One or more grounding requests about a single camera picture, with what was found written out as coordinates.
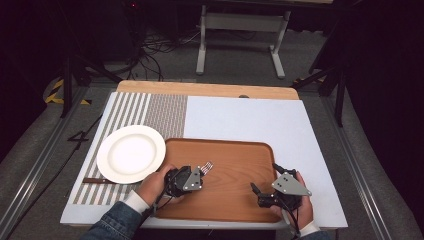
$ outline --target striped placemat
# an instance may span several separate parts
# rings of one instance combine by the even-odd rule
[[[86,159],[90,163],[84,177],[103,178],[96,164],[97,151],[107,136],[122,127],[145,125],[156,129],[164,139],[183,137],[187,96],[116,92],[109,101],[108,105],[112,104],[112,108],[107,115],[103,115],[105,124],[99,126],[103,128],[96,133],[100,134],[99,140],[91,145],[94,153]],[[81,183],[73,204],[111,205],[123,200],[137,186],[137,183]]]

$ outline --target white plate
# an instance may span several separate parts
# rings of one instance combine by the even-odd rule
[[[112,182],[134,183],[160,167],[165,151],[163,137],[153,128],[141,125],[123,127],[100,145],[97,167]]]

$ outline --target sleeve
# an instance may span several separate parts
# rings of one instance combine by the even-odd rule
[[[147,203],[132,191],[125,202],[115,203],[80,239],[131,239],[147,209]]]
[[[314,221],[300,230],[300,239],[302,240],[330,240],[328,232],[321,231]]]

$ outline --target wooden tray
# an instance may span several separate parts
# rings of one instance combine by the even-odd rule
[[[199,139],[168,139],[165,163],[192,169],[211,161],[214,166],[203,177],[203,189],[184,195],[178,204],[169,204],[157,212],[158,218],[265,222],[280,219],[268,208],[260,208],[252,192],[254,182],[271,193],[276,179],[274,156],[265,143]]]

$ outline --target white stand leg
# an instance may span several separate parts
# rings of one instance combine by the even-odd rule
[[[283,70],[283,66],[281,65],[280,56],[278,55],[278,51],[280,50],[281,42],[284,37],[284,33],[286,32],[287,24],[289,23],[290,11],[284,13],[284,18],[281,19],[281,24],[277,33],[277,40],[275,45],[271,45],[269,47],[271,52],[272,61],[274,62],[275,71],[277,72],[278,78],[285,78],[286,75]]]
[[[202,6],[202,16],[200,17],[200,47],[199,55],[197,56],[196,74],[202,75],[205,70],[206,58],[206,6]]]

